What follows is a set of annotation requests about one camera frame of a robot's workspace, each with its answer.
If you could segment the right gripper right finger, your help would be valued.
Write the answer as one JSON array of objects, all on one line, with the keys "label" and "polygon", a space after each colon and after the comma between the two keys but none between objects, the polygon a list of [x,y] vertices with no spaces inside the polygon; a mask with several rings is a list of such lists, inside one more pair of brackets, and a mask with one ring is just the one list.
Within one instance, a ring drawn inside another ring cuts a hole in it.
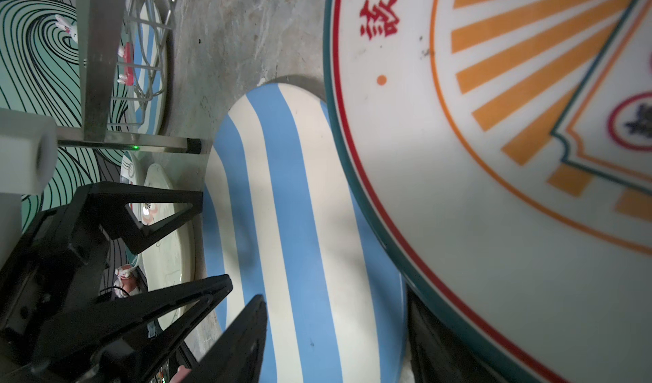
[{"label": "right gripper right finger", "polygon": [[181,382],[258,382],[267,326],[267,304],[256,295]]}]

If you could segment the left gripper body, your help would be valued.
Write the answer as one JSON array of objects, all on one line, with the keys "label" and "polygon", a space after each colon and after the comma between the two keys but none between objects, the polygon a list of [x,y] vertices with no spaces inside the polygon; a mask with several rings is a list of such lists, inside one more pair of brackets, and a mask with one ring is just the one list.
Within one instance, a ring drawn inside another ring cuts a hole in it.
[{"label": "left gripper body", "polygon": [[98,296],[127,199],[83,189],[35,216],[1,269],[1,358],[31,361],[43,324]]}]

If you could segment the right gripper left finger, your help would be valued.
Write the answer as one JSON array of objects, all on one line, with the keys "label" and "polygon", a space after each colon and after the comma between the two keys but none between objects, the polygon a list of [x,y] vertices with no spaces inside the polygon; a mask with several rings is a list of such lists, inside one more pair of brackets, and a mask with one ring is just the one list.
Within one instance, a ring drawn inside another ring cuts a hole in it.
[{"label": "right gripper left finger", "polygon": [[[43,382],[147,382],[232,289],[224,274],[56,315],[42,326],[30,373]],[[125,343],[128,333],[184,306],[142,347]]]}]

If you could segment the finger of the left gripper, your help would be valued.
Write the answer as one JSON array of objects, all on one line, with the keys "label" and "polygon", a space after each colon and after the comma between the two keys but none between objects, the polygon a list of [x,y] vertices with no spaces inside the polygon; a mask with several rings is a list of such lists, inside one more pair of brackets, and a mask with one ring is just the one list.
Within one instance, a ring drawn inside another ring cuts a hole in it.
[{"label": "finger of the left gripper", "polygon": [[108,236],[138,255],[201,214],[203,193],[102,182],[91,186],[91,207]]}]

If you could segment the orange sunburst plate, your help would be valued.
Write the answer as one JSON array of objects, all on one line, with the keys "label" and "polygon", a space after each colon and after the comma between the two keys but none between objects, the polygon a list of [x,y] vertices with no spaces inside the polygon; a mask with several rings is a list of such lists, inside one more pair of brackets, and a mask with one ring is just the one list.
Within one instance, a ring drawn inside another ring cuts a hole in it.
[{"label": "orange sunburst plate", "polygon": [[651,0],[326,0],[332,129],[414,293],[513,382],[651,379]]}]

